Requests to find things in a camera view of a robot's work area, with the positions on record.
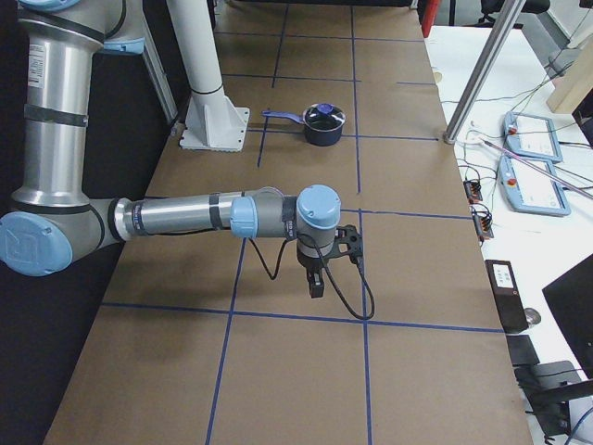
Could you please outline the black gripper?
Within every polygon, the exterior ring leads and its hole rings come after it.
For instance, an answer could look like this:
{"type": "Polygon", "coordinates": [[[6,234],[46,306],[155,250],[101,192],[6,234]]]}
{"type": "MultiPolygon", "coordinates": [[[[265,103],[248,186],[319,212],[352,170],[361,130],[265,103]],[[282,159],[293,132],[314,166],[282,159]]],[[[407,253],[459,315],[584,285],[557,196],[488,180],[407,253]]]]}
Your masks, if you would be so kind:
{"type": "Polygon", "coordinates": [[[312,299],[323,297],[324,282],[322,278],[323,266],[327,263],[330,245],[314,247],[310,240],[298,240],[296,254],[299,263],[306,269],[309,285],[309,296],[312,299]]]}

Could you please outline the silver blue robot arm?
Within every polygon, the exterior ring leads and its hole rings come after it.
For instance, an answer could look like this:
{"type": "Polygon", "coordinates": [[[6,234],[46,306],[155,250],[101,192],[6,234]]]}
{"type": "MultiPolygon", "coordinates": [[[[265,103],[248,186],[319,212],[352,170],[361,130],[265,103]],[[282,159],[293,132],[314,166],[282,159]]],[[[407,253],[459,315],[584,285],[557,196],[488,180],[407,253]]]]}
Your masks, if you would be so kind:
{"type": "Polygon", "coordinates": [[[4,264],[45,276],[136,236],[229,231],[296,240],[309,293],[322,295],[327,263],[342,255],[351,234],[340,224],[340,198],[329,186],[311,185],[297,196],[264,187],[138,201],[83,193],[92,59],[99,51],[145,51],[140,2],[21,1],[18,19],[29,35],[25,167],[13,209],[1,219],[4,264]]]}

